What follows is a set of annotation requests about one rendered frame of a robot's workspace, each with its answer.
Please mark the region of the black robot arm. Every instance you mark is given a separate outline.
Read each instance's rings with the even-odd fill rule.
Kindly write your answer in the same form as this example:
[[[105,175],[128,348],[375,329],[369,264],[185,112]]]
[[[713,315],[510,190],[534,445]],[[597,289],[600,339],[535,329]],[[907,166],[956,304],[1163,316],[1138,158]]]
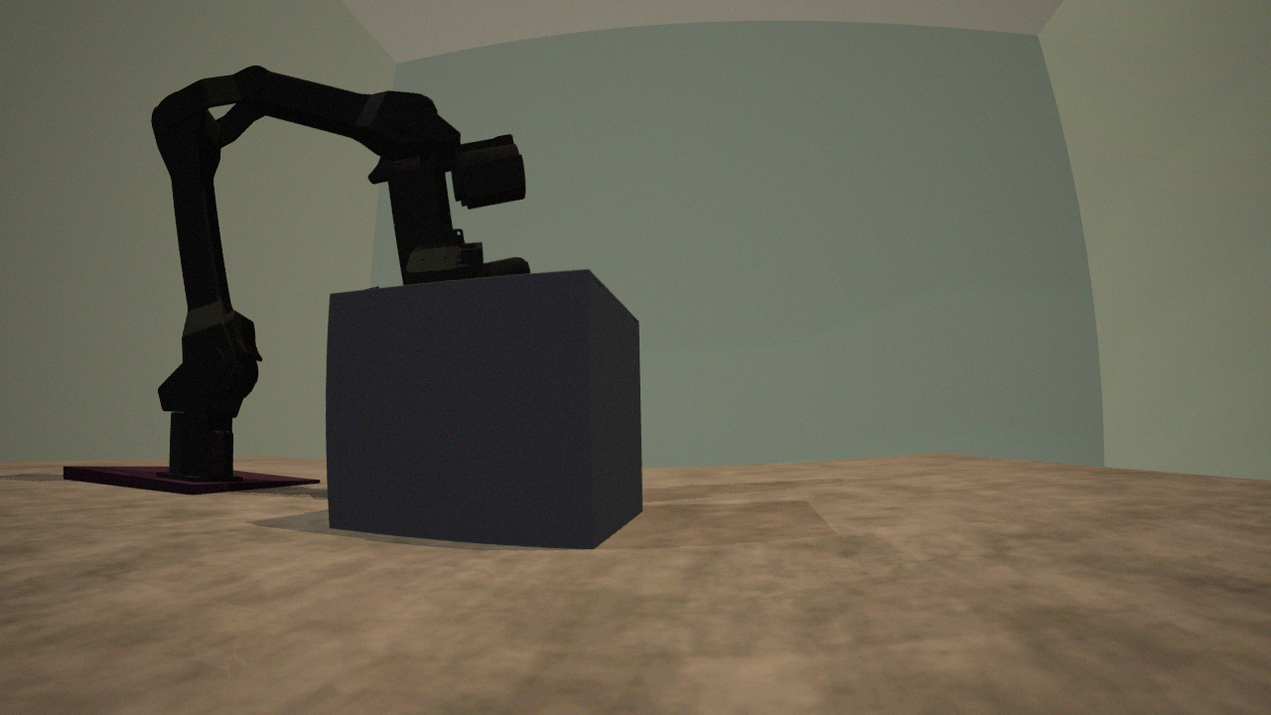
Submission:
[[[208,108],[229,104],[214,119]],[[172,472],[158,478],[241,483],[233,474],[233,418],[257,384],[262,357],[254,323],[228,298],[214,175],[219,149],[263,116],[344,135],[375,151],[380,159],[369,182],[389,185],[394,224],[451,212],[445,171],[468,210],[525,199],[525,166],[512,135],[461,144],[458,128],[419,93],[353,93],[249,67],[200,77],[165,97],[151,123],[172,175],[188,314],[183,363],[158,389],[161,410],[174,411]],[[483,277],[482,241],[465,243],[461,229],[447,232],[447,241],[428,241],[427,231],[412,235],[407,284]]]

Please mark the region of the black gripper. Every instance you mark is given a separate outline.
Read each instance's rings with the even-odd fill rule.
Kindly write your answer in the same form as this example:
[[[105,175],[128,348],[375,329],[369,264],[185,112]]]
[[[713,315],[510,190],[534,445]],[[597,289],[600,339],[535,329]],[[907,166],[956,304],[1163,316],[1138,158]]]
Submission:
[[[419,231],[427,231],[428,241],[447,241],[449,230],[451,227],[451,215],[433,215],[430,217],[422,217],[417,220],[411,220],[408,222],[394,224],[398,257],[400,264],[400,279],[403,279],[403,286],[407,286],[407,264],[411,257],[412,248],[412,235]],[[531,273],[527,262],[522,262],[521,257],[510,257],[505,262],[487,262],[483,263],[483,277],[496,277],[496,276],[511,276],[511,273]]]

